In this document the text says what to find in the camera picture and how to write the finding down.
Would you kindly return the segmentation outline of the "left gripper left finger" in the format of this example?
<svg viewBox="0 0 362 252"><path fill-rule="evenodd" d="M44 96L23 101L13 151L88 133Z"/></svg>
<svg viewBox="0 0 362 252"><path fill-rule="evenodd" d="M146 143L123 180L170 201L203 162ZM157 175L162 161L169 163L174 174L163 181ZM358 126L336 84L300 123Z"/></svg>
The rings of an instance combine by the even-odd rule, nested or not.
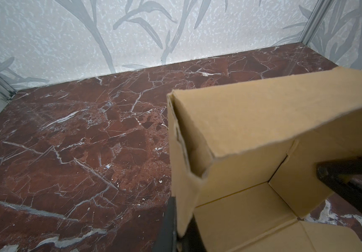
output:
<svg viewBox="0 0 362 252"><path fill-rule="evenodd" d="M163 221L157 239L153 246L153 252L176 252L176 201L170 197L163 215Z"/></svg>

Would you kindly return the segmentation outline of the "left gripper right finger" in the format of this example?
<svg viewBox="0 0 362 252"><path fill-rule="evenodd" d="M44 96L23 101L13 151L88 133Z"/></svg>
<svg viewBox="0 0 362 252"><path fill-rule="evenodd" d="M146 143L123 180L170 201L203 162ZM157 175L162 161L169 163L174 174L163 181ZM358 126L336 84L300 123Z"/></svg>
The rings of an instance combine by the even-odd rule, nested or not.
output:
<svg viewBox="0 0 362 252"><path fill-rule="evenodd" d="M181 252L205 252L206 248L199 232L195 216L188 224L185 235L181 238Z"/></svg>

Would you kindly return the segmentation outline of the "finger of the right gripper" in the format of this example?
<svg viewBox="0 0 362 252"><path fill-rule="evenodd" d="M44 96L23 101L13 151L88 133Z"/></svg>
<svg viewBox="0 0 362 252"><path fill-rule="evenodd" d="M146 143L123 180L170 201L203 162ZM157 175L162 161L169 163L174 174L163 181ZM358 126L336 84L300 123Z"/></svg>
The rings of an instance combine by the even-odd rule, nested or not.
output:
<svg viewBox="0 0 362 252"><path fill-rule="evenodd" d="M326 161L316 165L318 180L362 213L362 185L352 181L354 175L362 175L362 158Z"/></svg>

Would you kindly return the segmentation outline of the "brown cardboard box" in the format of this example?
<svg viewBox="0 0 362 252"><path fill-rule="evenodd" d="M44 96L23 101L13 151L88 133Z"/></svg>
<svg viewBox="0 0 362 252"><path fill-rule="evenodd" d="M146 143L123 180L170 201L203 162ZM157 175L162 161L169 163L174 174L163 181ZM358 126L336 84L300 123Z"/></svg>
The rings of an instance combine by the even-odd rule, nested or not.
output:
<svg viewBox="0 0 362 252"><path fill-rule="evenodd" d="M178 252L195 216L206 252L362 252L348 227L303 218L333 191L320 162L362 158L362 71L167 95Z"/></svg>

